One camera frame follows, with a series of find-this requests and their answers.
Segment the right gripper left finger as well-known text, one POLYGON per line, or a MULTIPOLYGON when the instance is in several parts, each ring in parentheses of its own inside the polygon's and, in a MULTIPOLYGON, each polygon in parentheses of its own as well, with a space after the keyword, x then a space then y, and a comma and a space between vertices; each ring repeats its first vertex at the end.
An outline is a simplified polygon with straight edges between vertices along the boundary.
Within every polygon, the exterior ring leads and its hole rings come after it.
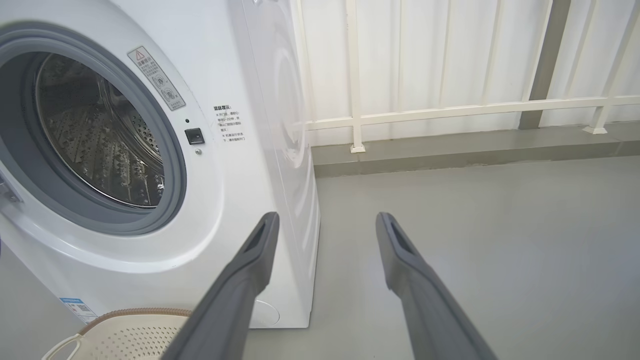
POLYGON ((269 285, 280 227, 267 212, 206 292, 163 360, 240 360, 257 296, 269 285))

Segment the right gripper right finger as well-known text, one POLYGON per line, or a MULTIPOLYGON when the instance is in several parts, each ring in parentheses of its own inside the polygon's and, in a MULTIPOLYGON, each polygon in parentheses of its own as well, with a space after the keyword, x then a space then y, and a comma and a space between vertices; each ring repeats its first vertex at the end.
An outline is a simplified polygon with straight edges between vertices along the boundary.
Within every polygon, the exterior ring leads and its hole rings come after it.
POLYGON ((402 303, 416 360, 494 360, 496 354, 397 219, 375 219, 387 287, 402 303))

